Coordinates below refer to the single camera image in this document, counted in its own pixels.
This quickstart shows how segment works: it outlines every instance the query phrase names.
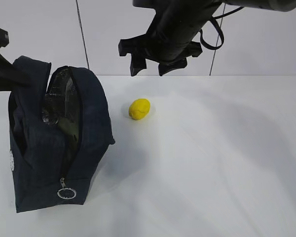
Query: lemon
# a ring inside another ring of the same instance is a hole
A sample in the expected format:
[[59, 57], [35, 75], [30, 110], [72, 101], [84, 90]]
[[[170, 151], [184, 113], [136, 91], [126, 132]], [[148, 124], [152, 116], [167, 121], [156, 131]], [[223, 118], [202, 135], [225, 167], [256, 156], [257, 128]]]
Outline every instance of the lemon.
[[129, 107], [128, 114], [134, 120], [143, 119], [150, 110], [150, 102], [147, 99], [135, 100]]

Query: black robotic mount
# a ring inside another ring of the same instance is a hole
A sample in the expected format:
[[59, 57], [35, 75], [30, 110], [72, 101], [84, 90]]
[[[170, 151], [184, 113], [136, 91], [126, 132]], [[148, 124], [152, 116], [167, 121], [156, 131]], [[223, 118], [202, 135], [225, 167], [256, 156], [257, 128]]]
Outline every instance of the black robotic mount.
[[[213, 16], [222, 4], [260, 9], [290, 11], [296, 8], [296, 0], [133, 0], [135, 7], [153, 8], [156, 15], [146, 34], [122, 39], [118, 45], [119, 55], [130, 53], [131, 76], [146, 69], [146, 59], [159, 63], [160, 76], [187, 66], [186, 58], [198, 57], [203, 46], [218, 49], [223, 44], [223, 34]], [[218, 47], [207, 44], [202, 37], [202, 27], [210, 21], [221, 37]], [[193, 42], [201, 33], [201, 43]]]
[[[0, 29], [0, 48], [9, 44], [9, 35]], [[15, 85], [28, 86], [28, 75], [15, 69], [0, 54], [0, 91], [11, 91]]]

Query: zipper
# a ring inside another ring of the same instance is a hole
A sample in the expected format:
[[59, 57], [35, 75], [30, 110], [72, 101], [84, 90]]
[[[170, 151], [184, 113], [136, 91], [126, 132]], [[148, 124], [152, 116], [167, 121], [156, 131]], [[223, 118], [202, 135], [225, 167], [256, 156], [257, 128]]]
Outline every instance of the zipper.
[[66, 156], [68, 155], [67, 152], [65, 152], [65, 155], [63, 157], [63, 162], [62, 162], [62, 170], [61, 170], [61, 180], [62, 182], [64, 182], [70, 168], [71, 168], [71, 165], [72, 163], [75, 161], [76, 157], [77, 157], [77, 154], [80, 150], [80, 146], [81, 146], [81, 142], [82, 142], [82, 112], [83, 112], [83, 103], [82, 103], [82, 97], [81, 97], [81, 93], [79, 91], [79, 88], [76, 84], [76, 81], [74, 79], [74, 74], [72, 72], [72, 69], [71, 67], [67, 67], [68, 70], [69, 70], [69, 75], [71, 77], [71, 80], [73, 81], [73, 84], [75, 86], [75, 89], [76, 89], [76, 92], [77, 92], [77, 96], [78, 96], [78, 100], [79, 100], [79, 139], [78, 139], [78, 142], [77, 142], [77, 148], [76, 148], [76, 151], [74, 154], [72, 154], [73, 158], [69, 161], [69, 163], [67, 164], [64, 164], [65, 162], [65, 158]]
[[[62, 188], [60, 190], [58, 190], [57, 195], [61, 199], [71, 200], [71, 199], [74, 199], [77, 196], [76, 190], [74, 190], [72, 188], [67, 188], [67, 186], [65, 184], [65, 178], [61, 178], [60, 179], [60, 185], [61, 185]], [[65, 197], [65, 196], [63, 196], [62, 195], [62, 192], [64, 192], [64, 191], [71, 191], [72, 192], [72, 196], [71, 197]]]

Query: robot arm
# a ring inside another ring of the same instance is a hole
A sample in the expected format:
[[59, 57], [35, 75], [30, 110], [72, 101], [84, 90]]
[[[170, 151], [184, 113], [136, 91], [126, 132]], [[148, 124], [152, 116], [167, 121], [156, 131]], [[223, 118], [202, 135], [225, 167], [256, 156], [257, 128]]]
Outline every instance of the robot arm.
[[198, 57], [201, 44], [192, 39], [201, 33], [201, 43], [209, 49], [218, 49], [207, 44], [202, 37], [202, 27], [210, 21], [217, 29], [222, 43], [223, 34], [214, 12], [222, 3], [241, 7], [290, 11], [296, 8], [296, 0], [133, 0], [135, 7], [153, 8], [156, 15], [146, 34], [119, 43], [119, 55], [132, 55], [131, 76], [146, 69], [146, 59], [159, 63], [160, 76], [187, 66], [186, 58]]

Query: white wall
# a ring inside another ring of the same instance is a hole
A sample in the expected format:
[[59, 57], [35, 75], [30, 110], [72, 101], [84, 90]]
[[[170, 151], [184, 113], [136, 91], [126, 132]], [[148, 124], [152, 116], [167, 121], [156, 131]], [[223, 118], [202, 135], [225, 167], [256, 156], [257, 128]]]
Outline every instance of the white wall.
[[296, 75], [296, 9], [245, 8], [225, 17], [222, 30], [213, 75]]
[[[118, 42], [145, 33], [154, 11], [133, 7], [131, 0], [79, 0], [79, 6], [91, 69], [97, 75], [129, 75], [130, 55], [119, 57]], [[9, 61], [26, 55], [52, 62], [53, 68], [86, 67], [75, 0], [0, 0], [0, 27], [9, 32], [10, 44], [0, 51]], [[213, 75], [296, 75], [296, 9], [244, 9], [224, 18], [222, 29], [225, 44], [217, 51]], [[211, 24], [203, 30], [215, 44]], [[170, 75], [208, 75], [214, 53], [203, 50]], [[148, 61], [140, 75], [158, 75], [157, 66]]]
[[21, 55], [86, 67], [74, 0], [0, 0], [0, 28], [10, 44], [0, 53], [10, 62]]

